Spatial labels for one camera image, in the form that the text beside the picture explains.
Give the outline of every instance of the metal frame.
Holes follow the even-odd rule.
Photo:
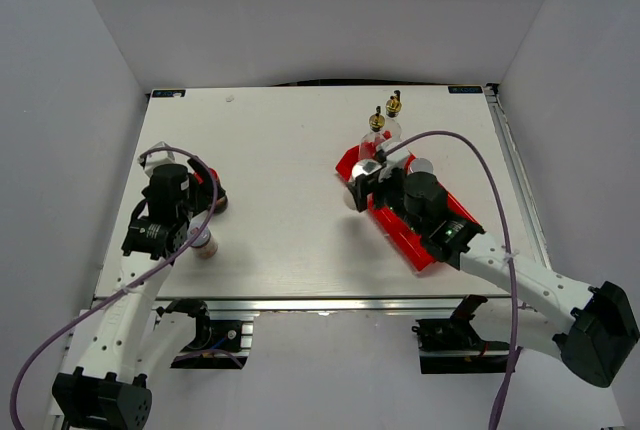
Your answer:
[[[533,193],[531,192],[529,178],[527,177],[522,159],[518,153],[516,143],[513,140],[507,116],[500,103],[500,97],[494,93],[491,87],[485,87],[484,94],[487,99],[487,105],[489,105],[489,110],[491,110],[496,135],[500,141],[500,147],[502,148],[505,163],[509,170],[509,176],[511,177],[516,198],[518,199],[524,226],[529,236],[529,241],[532,244],[534,259],[538,263],[551,269],[551,261],[549,260],[549,254],[547,252],[547,241],[542,232],[542,225],[538,218],[538,211],[533,199]]]

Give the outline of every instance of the white cylinder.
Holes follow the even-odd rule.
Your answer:
[[[189,237],[198,232],[204,223],[204,216],[198,215],[189,224]],[[198,258],[207,259],[213,257],[218,251],[218,243],[211,235],[209,228],[205,228],[198,238],[191,244],[191,248]]]

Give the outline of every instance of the red object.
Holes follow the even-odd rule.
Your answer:
[[[336,171],[345,183],[349,181],[351,170],[358,162],[358,151],[358,146],[350,148],[336,165]],[[411,155],[407,161],[407,166],[415,158],[416,157]],[[455,214],[475,222],[471,214],[467,212],[467,210],[460,205],[460,202],[450,193],[447,204],[449,209]],[[376,210],[373,208],[371,199],[369,199],[369,213],[389,234],[389,237],[393,240],[398,250],[411,262],[417,272],[422,272],[427,265],[436,261],[435,258],[429,255],[422,245],[420,245],[420,237],[413,233],[411,229],[387,207]]]
[[[213,168],[209,167],[209,170],[211,170],[211,173],[213,173],[213,178],[216,179],[216,182],[220,182],[220,178],[218,178],[218,172],[216,172]],[[202,177],[200,176],[200,174],[198,174],[197,172],[193,172],[194,177],[196,177],[196,180],[198,181],[198,183],[202,183],[204,180],[202,179]]]

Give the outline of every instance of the small bottle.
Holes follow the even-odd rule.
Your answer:
[[[398,123],[397,116],[402,110],[402,103],[400,103],[400,90],[393,92],[393,95],[389,97],[387,101],[387,118],[384,127],[382,128],[382,135],[385,140],[400,141],[402,135],[402,127]]]
[[[373,158],[376,154],[376,147],[385,140],[382,133],[380,133],[380,130],[384,127],[384,117],[380,115],[380,112],[380,107],[376,107],[376,113],[369,117],[369,128],[371,131],[360,141],[358,160]]]
[[[204,214],[200,214],[191,219],[189,224],[189,237],[192,237],[200,229],[200,226],[204,223]],[[218,251],[218,242],[215,241],[213,235],[209,231],[209,228],[204,229],[196,241],[191,244],[191,248],[196,257],[206,260],[213,257]]]

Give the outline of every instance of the white table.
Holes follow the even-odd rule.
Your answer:
[[[204,262],[191,252],[179,258],[160,298],[504,295],[442,264],[416,276],[368,215],[344,205],[335,164],[395,88],[187,89],[184,97],[152,98],[136,155],[161,140],[196,153],[217,170],[230,201],[211,223],[218,254]],[[447,129],[474,142],[497,181],[514,247],[531,256],[485,96],[450,94],[446,86],[399,88],[404,137]],[[465,145],[432,137],[411,150],[433,162],[440,181],[487,231],[502,234],[487,179]],[[129,216],[147,183],[134,161],[97,297],[112,293]]]

